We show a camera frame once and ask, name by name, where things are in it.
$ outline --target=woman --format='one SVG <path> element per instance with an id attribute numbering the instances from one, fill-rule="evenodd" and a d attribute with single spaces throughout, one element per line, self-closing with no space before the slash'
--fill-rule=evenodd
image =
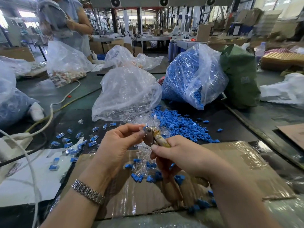
<path id="1" fill-rule="evenodd" d="M 78 180 L 103 195 L 110 180 L 118 173 L 127 149 L 141 142 L 145 136 L 140 130 L 142 127 L 126 124 L 108 131 L 95 157 Z M 280 228 L 261 199 L 246 184 L 246 180 L 226 161 L 180 135 L 168 138 L 167 141 L 172 148 L 151 147 L 151 158 L 156 158 L 163 176 L 176 174 L 183 169 L 189 174 L 207 179 L 227 227 Z M 98 208 L 98 203 L 71 188 L 40 228 L 90 228 Z"/>
<path id="2" fill-rule="evenodd" d="M 82 7 L 82 4 L 78 0 L 52 0 L 58 3 L 59 7 L 66 13 L 68 19 L 62 17 L 60 11 L 53 8 L 52 15 L 55 18 L 59 28 L 68 27 L 73 32 L 71 37 L 56 38 L 53 33 L 53 26 L 47 21 L 41 9 L 37 9 L 37 15 L 40 20 L 40 29 L 45 35 L 53 35 L 54 40 L 61 41 L 81 52 L 92 62 L 91 50 L 89 45 L 88 34 L 93 32 L 93 27 Z"/>

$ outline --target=left hand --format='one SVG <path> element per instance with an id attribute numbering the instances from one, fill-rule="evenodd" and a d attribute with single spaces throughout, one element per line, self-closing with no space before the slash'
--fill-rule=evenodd
<path id="1" fill-rule="evenodd" d="M 76 25 L 76 22 L 71 19 L 71 17 L 69 15 L 67 15 L 67 20 L 66 20 L 66 24 L 67 24 L 67 27 L 72 30 L 72 31 L 75 31 L 75 25 Z"/>
<path id="2" fill-rule="evenodd" d="M 113 178 L 121 168 L 121 161 L 129 147 L 142 142 L 146 135 L 145 125 L 125 124 L 108 131 L 95 154 L 94 159 L 104 165 Z"/>

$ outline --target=green bag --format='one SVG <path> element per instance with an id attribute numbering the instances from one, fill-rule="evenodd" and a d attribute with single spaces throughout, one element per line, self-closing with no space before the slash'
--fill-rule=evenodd
<path id="1" fill-rule="evenodd" d="M 260 90 L 256 84 L 255 56 L 236 44 L 225 46 L 221 51 L 220 64 L 229 78 L 224 91 L 237 108 L 257 106 Z"/>

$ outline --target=metal watch band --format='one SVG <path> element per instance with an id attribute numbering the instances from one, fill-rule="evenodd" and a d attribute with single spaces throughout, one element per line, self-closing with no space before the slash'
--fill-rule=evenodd
<path id="1" fill-rule="evenodd" d="M 87 186 L 83 182 L 79 181 L 78 179 L 71 185 L 71 187 L 78 192 L 79 194 L 85 196 L 87 199 L 95 202 L 97 204 L 102 205 L 104 203 L 105 197 L 102 196 L 97 191 L 93 190 L 91 187 Z"/>

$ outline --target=blue shirt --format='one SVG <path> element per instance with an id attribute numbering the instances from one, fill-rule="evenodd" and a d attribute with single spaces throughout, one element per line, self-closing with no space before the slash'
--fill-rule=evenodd
<path id="1" fill-rule="evenodd" d="M 78 0 L 60 0 L 57 2 L 59 7 L 70 16 L 71 19 L 73 19 L 75 22 L 79 22 L 77 12 L 80 8 L 82 8 L 82 4 Z M 54 9 L 54 15 L 53 17 L 56 19 L 58 28 L 64 28 L 66 27 L 66 19 L 62 17 L 62 15 L 57 15 L 56 11 L 59 11 L 57 9 Z M 37 15 L 40 20 L 40 22 L 43 22 L 46 20 L 46 16 L 39 10 L 37 10 Z M 89 37 L 87 34 L 81 34 L 79 32 L 74 31 L 72 37 L 68 38 L 55 38 L 55 41 L 61 41 L 81 52 L 84 53 L 86 57 L 88 57 L 91 54 L 90 45 L 89 45 Z"/>

